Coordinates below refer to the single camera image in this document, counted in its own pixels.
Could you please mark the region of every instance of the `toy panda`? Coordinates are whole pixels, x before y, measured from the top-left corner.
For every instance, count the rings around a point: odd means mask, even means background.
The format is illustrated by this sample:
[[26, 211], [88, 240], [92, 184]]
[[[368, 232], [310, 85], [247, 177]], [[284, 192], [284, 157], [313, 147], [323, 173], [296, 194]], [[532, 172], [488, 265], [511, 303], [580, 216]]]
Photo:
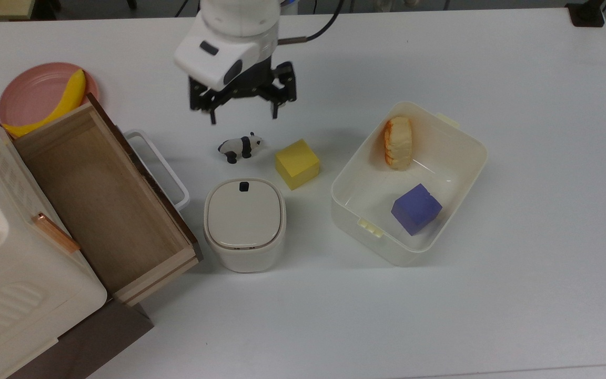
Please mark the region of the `toy panda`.
[[259, 147], [261, 141], [262, 139], [259, 136], [250, 133], [249, 136], [224, 141], [223, 144], [219, 145], [219, 153], [225, 155], [228, 163], [232, 165], [238, 162], [238, 155], [242, 155], [243, 158], [250, 158], [252, 151]]

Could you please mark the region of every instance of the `copper drawer handle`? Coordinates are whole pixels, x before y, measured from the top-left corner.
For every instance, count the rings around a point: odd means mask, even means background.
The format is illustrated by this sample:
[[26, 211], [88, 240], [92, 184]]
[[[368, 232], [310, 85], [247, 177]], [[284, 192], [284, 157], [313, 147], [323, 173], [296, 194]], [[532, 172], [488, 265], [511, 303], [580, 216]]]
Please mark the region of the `copper drawer handle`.
[[39, 213], [37, 216], [32, 217], [32, 222], [39, 230], [43, 231], [70, 254], [81, 248], [74, 239], [67, 235], [56, 223], [53, 223], [45, 214]]

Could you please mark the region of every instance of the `yellow cube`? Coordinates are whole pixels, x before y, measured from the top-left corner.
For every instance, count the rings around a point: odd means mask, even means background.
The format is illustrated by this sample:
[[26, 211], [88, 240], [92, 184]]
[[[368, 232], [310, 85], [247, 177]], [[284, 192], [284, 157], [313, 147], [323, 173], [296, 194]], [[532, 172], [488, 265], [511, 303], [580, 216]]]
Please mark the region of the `yellow cube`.
[[317, 176], [319, 158], [305, 140], [299, 139], [275, 154], [275, 168], [289, 189], [294, 190]]

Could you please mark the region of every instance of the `purple cube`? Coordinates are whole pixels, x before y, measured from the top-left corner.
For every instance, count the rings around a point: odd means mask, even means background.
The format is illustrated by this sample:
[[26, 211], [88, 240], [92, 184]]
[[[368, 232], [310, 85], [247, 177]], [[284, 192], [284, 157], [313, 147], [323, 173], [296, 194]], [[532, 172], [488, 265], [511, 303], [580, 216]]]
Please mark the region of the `purple cube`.
[[415, 235], [435, 219], [442, 208], [425, 186], [418, 184], [394, 202], [392, 214], [408, 234]]

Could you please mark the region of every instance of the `black cable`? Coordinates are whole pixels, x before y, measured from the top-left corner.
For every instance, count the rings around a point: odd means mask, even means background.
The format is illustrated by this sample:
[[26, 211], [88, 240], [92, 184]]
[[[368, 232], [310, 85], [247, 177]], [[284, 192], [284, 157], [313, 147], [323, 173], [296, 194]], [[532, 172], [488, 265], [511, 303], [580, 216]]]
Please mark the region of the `black cable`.
[[179, 14], [181, 13], [181, 11], [186, 6], [186, 3], [188, 3], [188, 0], [184, 0], [184, 3], [181, 5], [181, 8], [179, 8], [179, 10], [177, 11], [177, 14], [175, 15], [175, 17], [179, 17]]
[[291, 45], [292, 43], [304, 43], [307, 41], [312, 41], [315, 38], [317, 38], [318, 36], [321, 36], [322, 34], [324, 34], [324, 32], [327, 31], [327, 29], [329, 29], [331, 27], [331, 25], [337, 19], [338, 15], [341, 13], [341, 8], [343, 7], [343, 2], [344, 2], [344, 0], [338, 1], [338, 6], [336, 7], [336, 10], [334, 11], [334, 15], [332, 15], [329, 22], [327, 22], [327, 24], [324, 25], [324, 27], [322, 29], [320, 29], [317, 33], [315, 33], [309, 37], [301, 36], [301, 37], [293, 37], [293, 38], [282, 38], [280, 40], [277, 40], [277, 45]]
[[315, 38], [317, 38], [318, 36], [321, 36], [322, 34], [324, 34], [324, 32], [327, 31], [327, 29], [329, 29], [331, 27], [331, 25], [334, 23], [334, 21], [337, 19], [338, 15], [341, 13], [341, 8], [343, 7], [343, 2], [345, 0], [339, 0], [338, 2], [338, 6], [336, 7], [336, 11], [334, 12], [334, 15], [332, 15], [331, 19], [329, 20], [329, 22], [327, 22], [326, 25], [324, 25], [324, 28], [320, 29], [317, 33], [313, 34], [312, 36], [309, 36], [306, 38], [306, 42], [307, 41], [312, 41]]

